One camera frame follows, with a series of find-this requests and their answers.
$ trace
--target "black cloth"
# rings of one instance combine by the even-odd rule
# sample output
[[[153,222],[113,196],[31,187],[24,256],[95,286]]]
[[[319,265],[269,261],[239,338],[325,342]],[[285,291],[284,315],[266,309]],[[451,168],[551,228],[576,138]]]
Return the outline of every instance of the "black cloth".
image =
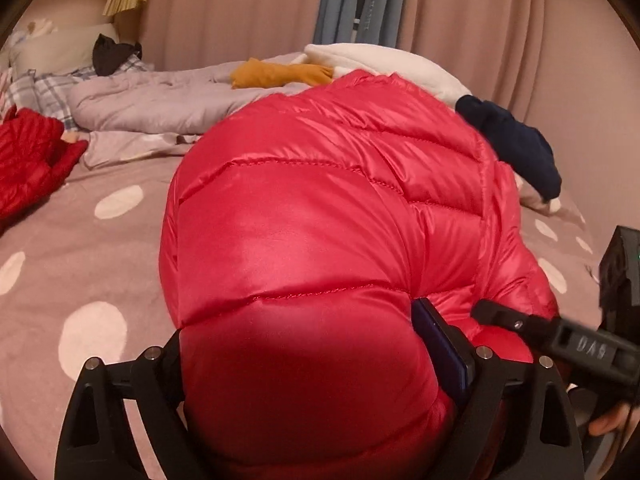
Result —
[[[461,97],[456,111],[489,141],[498,158],[529,182],[546,202],[560,195],[562,178],[554,152],[540,131],[516,120],[497,104],[473,95]]]
[[[108,36],[100,35],[94,44],[93,62],[95,73],[100,76],[112,75],[132,54],[142,59],[142,45],[136,43],[116,43]]]

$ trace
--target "pink curtain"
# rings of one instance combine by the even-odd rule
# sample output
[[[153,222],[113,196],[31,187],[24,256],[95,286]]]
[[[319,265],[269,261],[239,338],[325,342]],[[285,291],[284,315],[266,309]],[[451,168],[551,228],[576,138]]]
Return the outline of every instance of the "pink curtain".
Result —
[[[544,0],[405,0],[398,47],[522,119],[542,46]]]
[[[320,0],[149,0],[141,42],[158,70],[186,70],[301,50]]]

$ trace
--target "red down jacket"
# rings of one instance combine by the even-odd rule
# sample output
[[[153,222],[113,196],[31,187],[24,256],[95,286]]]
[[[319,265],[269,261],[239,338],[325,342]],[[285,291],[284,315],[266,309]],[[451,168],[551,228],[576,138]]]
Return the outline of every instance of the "red down jacket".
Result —
[[[13,106],[0,124],[0,234],[20,213],[45,199],[71,173],[88,143],[68,144],[63,124]]]
[[[511,169],[444,104],[354,72],[215,126],[170,187],[160,254],[190,430],[222,478],[411,479],[454,416],[410,321],[428,296],[476,346],[489,298],[557,312]]]

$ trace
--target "metal screw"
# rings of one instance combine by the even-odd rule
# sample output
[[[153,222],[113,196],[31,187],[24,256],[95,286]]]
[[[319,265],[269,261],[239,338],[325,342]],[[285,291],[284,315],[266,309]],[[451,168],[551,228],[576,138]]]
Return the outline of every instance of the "metal screw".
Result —
[[[95,370],[98,366],[100,366],[100,359],[97,357],[91,357],[84,363],[87,370]]]
[[[159,346],[150,346],[145,350],[145,359],[155,361],[162,355],[162,349]]]
[[[547,357],[546,355],[543,355],[540,359],[538,359],[538,362],[545,368],[554,367],[553,359],[551,357]]]
[[[491,359],[494,356],[494,351],[488,346],[479,346],[476,348],[476,354],[481,359]]]

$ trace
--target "white polka dot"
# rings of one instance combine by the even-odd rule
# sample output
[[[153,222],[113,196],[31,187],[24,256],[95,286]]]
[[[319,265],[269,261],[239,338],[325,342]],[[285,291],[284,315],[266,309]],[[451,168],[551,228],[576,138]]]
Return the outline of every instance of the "white polka dot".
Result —
[[[549,280],[551,286],[557,290],[560,294],[566,293],[566,280],[558,269],[556,269],[551,263],[544,258],[538,260],[538,265],[546,274],[546,278]]]
[[[578,245],[580,245],[580,247],[582,247],[589,254],[593,254],[593,250],[591,249],[591,247],[589,247],[589,244],[585,242],[582,238],[577,236],[575,237],[575,241],[578,242]]]
[[[560,203],[559,198],[552,198],[551,202],[549,202],[549,212],[551,214],[555,214],[558,211],[560,211],[561,207],[562,207],[562,204]]]
[[[540,231],[543,235],[548,236],[549,238],[551,238],[552,240],[555,240],[556,242],[558,241],[558,235],[551,227],[545,224],[542,220],[538,220],[537,218],[535,223],[536,223],[536,229]]]
[[[125,187],[100,200],[94,214],[100,220],[117,218],[135,208],[144,197],[140,186]]]
[[[14,288],[15,282],[20,277],[25,254],[23,252],[14,253],[9,256],[4,265],[0,267],[0,296],[8,293]]]
[[[127,342],[127,323],[120,311],[103,301],[87,304],[66,318],[58,343],[58,359],[74,381],[84,362],[93,356],[117,362]]]

